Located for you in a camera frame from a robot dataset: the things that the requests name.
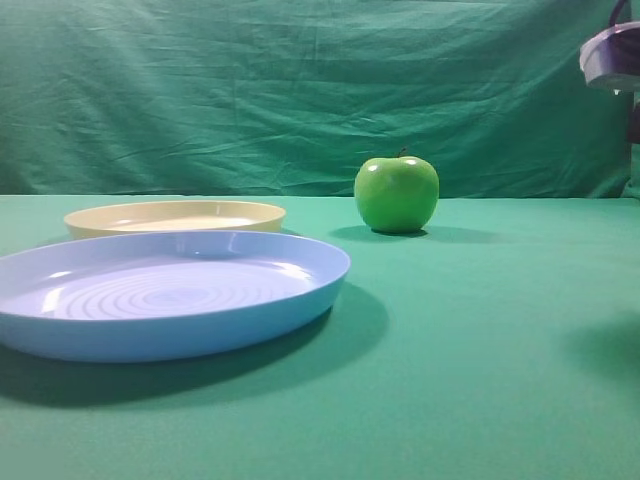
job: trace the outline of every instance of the yellow plate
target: yellow plate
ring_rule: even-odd
[[[278,232],[285,214],[283,208],[264,203],[178,200],[79,210],[64,222],[75,239],[179,230]]]

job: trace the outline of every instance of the table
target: table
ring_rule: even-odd
[[[0,197],[0,254],[66,240],[70,211],[139,200]],[[370,232],[350,198],[251,200],[351,255],[331,315],[152,365],[2,348],[2,478],[637,478],[636,200],[443,200],[413,237]]]

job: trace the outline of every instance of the green apple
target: green apple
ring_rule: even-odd
[[[413,156],[367,160],[354,185],[362,220],[372,230],[383,233],[422,229],[433,215],[439,195],[436,170],[429,162]]]

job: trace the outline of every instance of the blue plate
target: blue plate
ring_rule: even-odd
[[[349,256],[279,233],[80,240],[0,258],[0,342],[34,355],[144,362],[290,332],[328,310]]]

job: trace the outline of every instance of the plate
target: plate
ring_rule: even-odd
[[[233,350],[329,310],[349,256],[282,233],[117,235],[0,258],[0,342],[71,361]]]
[[[64,222],[74,239],[184,230],[278,232],[285,214],[283,208],[265,203],[173,200],[79,210]]]

